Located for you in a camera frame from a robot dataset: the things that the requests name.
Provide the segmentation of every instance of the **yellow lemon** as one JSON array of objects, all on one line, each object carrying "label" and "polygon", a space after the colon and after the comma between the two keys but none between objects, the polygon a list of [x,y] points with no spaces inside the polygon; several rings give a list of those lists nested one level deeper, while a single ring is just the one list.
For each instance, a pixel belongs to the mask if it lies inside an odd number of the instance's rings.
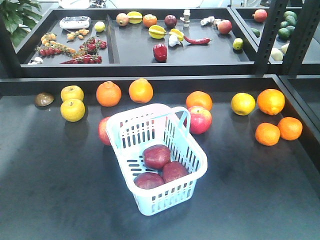
[{"label": "yellow lemon", "polygon": [[68,99],[79,99],[81,101],[84,100],[85,94],[82,89],[77,85],[66,86],[61,90],[60,93],[62,102]]},{"label": "yellow lemon", "polygon": [[255,106],[256,101],[254,97],[248,93],[239,92],[231,100],[232,110],[240,116],[248,115],[255,109]]},{"label": "yellow lemon", "polygon": [[65,120],[77,122],[84,117],[86,107],[79,99],[68,99],[61,104],[60,112]]}]

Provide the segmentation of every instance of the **lemon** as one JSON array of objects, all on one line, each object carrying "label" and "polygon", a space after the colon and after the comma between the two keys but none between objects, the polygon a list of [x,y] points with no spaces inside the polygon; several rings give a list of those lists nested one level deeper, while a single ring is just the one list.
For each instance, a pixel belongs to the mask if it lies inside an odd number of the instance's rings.
[{"label": "lemon", "polygon": [[98,32],[101,33],[106,29],[106,25],[103,21],[97,21],[94,25],[94,29]]},{"label": "lemon", "polygon": [[254,97],[248,93],[239,92],[231,100],[232,110],[240,116],[248,115],[255,109],[255,106],[256,101]]},{"label": "lemon", "polygon": [[77,122],[84,117],[86,107],[80,99],[68,99],[61,104],[60,112],[65,120]]}]

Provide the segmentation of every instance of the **red apple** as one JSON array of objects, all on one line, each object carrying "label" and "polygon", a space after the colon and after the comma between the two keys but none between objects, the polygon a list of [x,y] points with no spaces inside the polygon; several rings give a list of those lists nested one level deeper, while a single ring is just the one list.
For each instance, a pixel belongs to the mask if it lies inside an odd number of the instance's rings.
[{"label": "red apple", "polygon": [[203,106],[192,106],[188,108],[191,115],[190,133],[203,134],[206,132],[212,123],[212,115],[209,110]]},{"label": "red apple", "polygon": [[101,142],[103,142],[103,144],[111,146],[110,139],[109,139],[109,137],[107,135],[107,131],[106,131],[107,121],[109,120],[109,118],[110,117],[107,116],[99,122],[98,135],[99,135]]},{"label": "red apple", "polygon": [[218,24],[218,30],[221,34],[228,34],[232,29],[232,24],[229,20],[222,20]]}]

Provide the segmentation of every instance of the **avocado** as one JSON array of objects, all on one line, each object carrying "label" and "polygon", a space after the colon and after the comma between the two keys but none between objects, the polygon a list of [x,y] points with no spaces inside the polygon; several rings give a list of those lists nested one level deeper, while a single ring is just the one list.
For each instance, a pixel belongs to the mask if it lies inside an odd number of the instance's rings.
[{"label": "avocado", "polygon": [[289,26],[286,26],[285,27],[286,29],[288,29],[289,31],[290,31],[290,35],[294,32],[294,30],[296,29],[296,27],[295,26],[291,26],[291,25],[289,25]]},{"label": "avocado", "polygon": [[279,29],[279,31],[278,31],[278,36],[279,36],[279,38],[280,39],[282,39],[282,40],[288,40],[289,39],[289,37],[290,37],[290,31],[289,31],[289,29],[287,29],[287,28],[285,28],[285,27],[283,27],[283,28],[280,28]]},{"label": "avocado", "polygon": [[289,23],[289,25],[291,26],[295,26],[297,24],[297,21],[295,19],[295,17],[289,15],[289,16],[286,16],[285,20]]},{"label": "avocado", "polygon": [[287,22],[287,21],[282,21],[281,23],[280,23],[280,28],[282,29],[282,28],[285,28],[285,27],[287,27],[287,26],[289,26],[289,23]]},{"label": "avocado", "polygon": [[285,11],[283,14],[283,18],[285,19],[287,16],[292,16],[292,17],[294,17],[295,20],[298,19],[297,14],[293,11]]},{"label": "avocado", "polygon": [[252,28],[251,28],[251,31],[253,32],[253,34],[254,34],[257,38],[260,37],[260,31],[259,31],[258,29],[252,27]]}]

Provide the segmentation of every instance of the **red chili pepper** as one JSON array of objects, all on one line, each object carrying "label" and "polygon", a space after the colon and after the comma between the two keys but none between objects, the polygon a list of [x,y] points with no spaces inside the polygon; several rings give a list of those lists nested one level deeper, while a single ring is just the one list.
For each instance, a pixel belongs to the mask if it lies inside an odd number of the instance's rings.
[{"label": "red chili pepper", "polygon": [[153,46],[153,56],[159,62],[165,62],[167,60],[168,49],[163,43],[159,43]]},{"label": "red chili pepper", "polygon": [[183,37],[188,43],[195,44],[195,45],[207,44],[211,41],[211,39],[208,37],[204,37],[200,39],[190,39],[190,38],[187,38],[186,35],[184,35]]},{"label": "red chili pepper", "polygon": [[60,64],[73,64],[75,62],[75,60],[82,60],[84,59],[85,57],[91,57],[90,54],[86,54],[86,55],[83,55],[83,56],[80,56],[80,57],[77,57],[75,59],[72,59],[72,60],[69,60],[69,61],[64,61],[64,62],[61,62]]}]

